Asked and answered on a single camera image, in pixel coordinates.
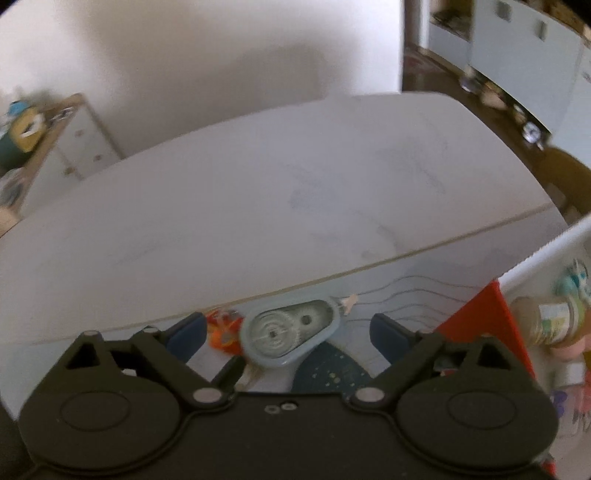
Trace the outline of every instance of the kitchen cabinet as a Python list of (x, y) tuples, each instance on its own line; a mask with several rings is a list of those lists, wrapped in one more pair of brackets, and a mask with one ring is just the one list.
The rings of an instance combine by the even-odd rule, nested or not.
[(591, 50), (588, 47), (583, 49), (564, 119), (550, 141), (591, 168)]
[(82, 178), (57, 151), (50, 151), (22, 203), (20, 214), (28, 216), (53, 202), (80, 183)]
[(81, 94), (53, 110), (64, 109), (70, 109), (69, 116), (50, 128), (24, 167), (23, 193), (11, 208), (21, 216), (32, 214), (121, 159)]
[(436, 24), (429, 25), (429, 50), (460, 70), (468, 64), (470, 42)]
[(569, 27), (516, 0), (476, 0), (470, 65), (550, 132), (562, 121), (583, 48)]

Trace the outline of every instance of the white gear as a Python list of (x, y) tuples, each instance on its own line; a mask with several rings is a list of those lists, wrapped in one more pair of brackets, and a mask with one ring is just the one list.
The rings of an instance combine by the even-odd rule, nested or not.
[(321, 312), (313, 304), (301, 306), (293, 313), (293, 316), (296, 322), (300, 324), (300, 333), (303, 341), (312, 338), (326, 327)]
[(283, 310), (270, 310), (255, 317), (250, 341), (264, 356), (281, 357), (300, 344), (300, 324)]

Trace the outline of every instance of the jar label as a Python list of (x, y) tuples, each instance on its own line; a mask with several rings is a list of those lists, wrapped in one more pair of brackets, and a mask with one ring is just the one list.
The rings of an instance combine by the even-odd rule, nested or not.
[(541, 331), (536, 344), (558, 343), (566, 338), (570, 326), (570, 308), (568, 303), (549, 303), (539, 305)]

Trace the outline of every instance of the white table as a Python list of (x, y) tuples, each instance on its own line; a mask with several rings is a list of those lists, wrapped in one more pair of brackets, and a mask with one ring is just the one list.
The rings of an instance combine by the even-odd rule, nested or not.
[[(389, 364), (369, 340), (369, 322), (384, 312), (410, 330), (432, 330), (459, 310), (491, 279), (500, 276), (530, 255), (533, 249), (554, 238), (565, 228), (556, 209), (491, 228), (446, 245), (427, 249), (371, 268), (340, 275), (326, 281), (288, 290), (233, 306), (243, 315), (272, 303), (289, 304), (293, 298), (332, 296), (344, 298), (362, 293), (359, 303), (343, 319), (329, 342), (346, 351), (371, 375)], [(149, 322), (161, 330), (175, 319)], [(140, 326), (104, 331), (107, 340), (128, 339)], [(12, 345), (7, 363), (0, 369), (0, 393), (13, 415), (17, 415), (39, 380), (59, 359), (73, 338), (36, 345)], [(211, 380), (230, 356), (207, 344), (189, 361), (189, 366)], [(289, 391), (298, 362), (267, 371), (253, 391)]]
[(261, 112), (139, 153), (1, 238), (0, 343), (246, 299), (547, 209), (512, 151), (443, 95)]

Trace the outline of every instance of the screw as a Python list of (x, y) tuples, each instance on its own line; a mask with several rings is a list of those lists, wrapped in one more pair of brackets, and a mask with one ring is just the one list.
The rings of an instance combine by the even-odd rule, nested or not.
[(193, 392), (193, 398), (199, 403), (216, 403), (223, 397), (223, 392), (213, 387), (198, 388)]
[(285, 411), (293, 411), (297, 408), (297, 403), (292, 401), (286, 401), (281, 404), (281, 409)]
[(363, 387), (355, 392), (355, 397), (364, 403), (376, 403), (382, 401), (386, 394), (375, 387)]
[(265, 407), (265, 412), (270, 415), (277, 415), (278, 413), (281, 413), (281, 409), (277, 405), (267, 405)]

